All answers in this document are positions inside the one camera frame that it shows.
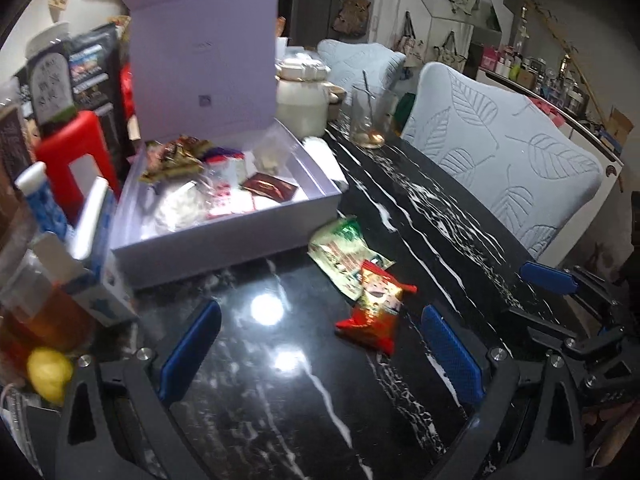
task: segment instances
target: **yellow fruit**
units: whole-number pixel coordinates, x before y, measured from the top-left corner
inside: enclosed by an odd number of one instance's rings
[[[57,406],[65,402],[65,387],[73,373],[69,359],[51,348],[36,348],[27,360],[27,374],[34,389]]]

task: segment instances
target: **drinking glass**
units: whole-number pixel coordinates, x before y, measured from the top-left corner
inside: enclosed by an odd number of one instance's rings
[[[353,85],[349,140],[362,148],[380,148],[392,134],[398,96],[384,88]]]

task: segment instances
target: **screw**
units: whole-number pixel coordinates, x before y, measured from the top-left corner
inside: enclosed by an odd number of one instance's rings
[[[136,352],[136,357],[141,361],[148,361],[154,355],[154,352],[151,348],[141,348]]]
[[[90,355],[83,355],[82,357],[78,358],[78,366],[81,368],[87,368],[88,365],[91,364],[91,356]]]
[[[551,365],[553,368],[562,368],[564,366],[564,359],[562,359],[559,355],[553,354],[549,360],[551,361]]]
[[[507,358],[507,352],[504,348],[493,348],[490,355],[494,361],[504,361]]]

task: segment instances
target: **purple box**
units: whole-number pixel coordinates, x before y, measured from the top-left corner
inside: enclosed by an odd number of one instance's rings
[[[275,118],[277,0],[124,0],[143,140],[180,135],[267,151],[306,198],[146,237],[154,192],[136,159],[120,197],[110,247],[133,288],[158,285],[308,243],[334,219],[340,191]]]

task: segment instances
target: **blue gripper pad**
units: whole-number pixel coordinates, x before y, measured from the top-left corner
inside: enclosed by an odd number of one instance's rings
[[[568,272],[536,262],[525,262],[518,274],[525,282],[541,286],[554,294],[573,294],[578,289],[574,277]]]
[[[482,373],[460,339],[433,305],[422,311],[422,335],[444,368],[460,402],[479,406],[484,397]]]
[[[165,406],[181,400],[220,332],[222,312],[211,301],[191,325],[162,367],[158,397]]]

